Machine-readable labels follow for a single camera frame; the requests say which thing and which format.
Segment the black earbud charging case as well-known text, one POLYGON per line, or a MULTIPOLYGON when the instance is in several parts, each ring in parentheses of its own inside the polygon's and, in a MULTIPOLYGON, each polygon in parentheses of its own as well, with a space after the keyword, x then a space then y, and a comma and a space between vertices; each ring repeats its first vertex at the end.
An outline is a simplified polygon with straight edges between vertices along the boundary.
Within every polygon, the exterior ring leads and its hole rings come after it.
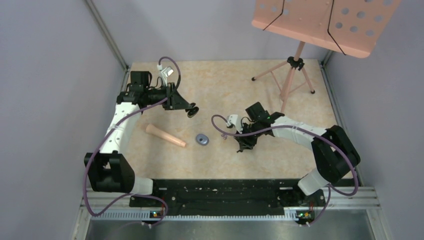
POLYGON ((199 112, 200 108, 198 106, 194 106, 190 109, 186 109, 186 113, 187 113, 187 117, 188 118, 193 118, 198 112, 199 112))

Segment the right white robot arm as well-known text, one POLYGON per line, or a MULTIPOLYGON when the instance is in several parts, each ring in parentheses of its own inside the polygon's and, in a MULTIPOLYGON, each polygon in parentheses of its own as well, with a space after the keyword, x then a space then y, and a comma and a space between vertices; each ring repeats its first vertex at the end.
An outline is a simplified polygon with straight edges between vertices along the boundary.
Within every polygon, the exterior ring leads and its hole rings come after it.
POLYGON ((313 193, 337 183, 361 161, 346 132, 338 125, 322 128, 295 121, 281 112, 270 114, 260 102, 245 111, 249 123, 237 114, 226 118, 227 127, 236 129, 240 152, 253 149, 262 135, 290 140, 312 151, 316 167, 299 180, 298 189, 293 192, 293 200, 299 206, 307 206, 314 198, 313 193))

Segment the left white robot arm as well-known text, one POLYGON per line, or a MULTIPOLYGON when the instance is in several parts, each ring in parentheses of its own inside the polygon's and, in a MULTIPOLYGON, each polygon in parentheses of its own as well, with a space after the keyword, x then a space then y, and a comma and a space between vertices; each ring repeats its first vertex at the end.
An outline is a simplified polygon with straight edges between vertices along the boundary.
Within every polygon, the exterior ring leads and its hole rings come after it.
POLYGON ((153 88, 150 86, 152 78, 149 71, 130 72, 130 83, 116 99, 114 116, 105 140, 98 150, 87 153, 84 158, 88 168, 87 176, 94 191, 140 194, 141 200, 149 207, 160 202, 161 194, 154 189, 152 179, 136 176, 124 156, 143 108, 161 103, 165 110, 184 110, 188 118, 194 117, 199 111, 196 103, 189 103, 176 91, 175 83, 153 88))

